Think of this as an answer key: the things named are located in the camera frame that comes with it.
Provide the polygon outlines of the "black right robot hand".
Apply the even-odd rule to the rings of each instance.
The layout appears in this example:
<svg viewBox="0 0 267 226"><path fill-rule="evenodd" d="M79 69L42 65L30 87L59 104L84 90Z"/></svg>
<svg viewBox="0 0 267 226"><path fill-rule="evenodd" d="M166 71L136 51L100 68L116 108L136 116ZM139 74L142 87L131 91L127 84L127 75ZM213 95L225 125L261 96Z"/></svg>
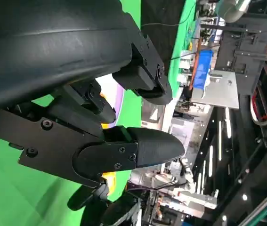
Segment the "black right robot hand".
<svg viewBox="0 0 267 226"><path fill-rule="evenodd" d="M67 206L73 211L84 209L81 226L136 226L141 199L124 192L111 202L108 192L106 183L95 188L82 185L71 196Z"/></svg>

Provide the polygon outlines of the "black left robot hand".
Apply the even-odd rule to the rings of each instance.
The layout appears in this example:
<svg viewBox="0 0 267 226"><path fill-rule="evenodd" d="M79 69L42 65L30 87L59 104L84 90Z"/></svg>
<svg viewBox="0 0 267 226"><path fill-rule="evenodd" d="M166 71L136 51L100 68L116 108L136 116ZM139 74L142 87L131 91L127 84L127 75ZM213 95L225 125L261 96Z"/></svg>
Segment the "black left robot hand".
<svg viewBox="0 0 267 226"><path fill-rule="evenodd" d="M166 105L164 63L118 0L0 0L0 139L19 163L88 187L181 157L163 131L115 126L97 78Z"/></svg>

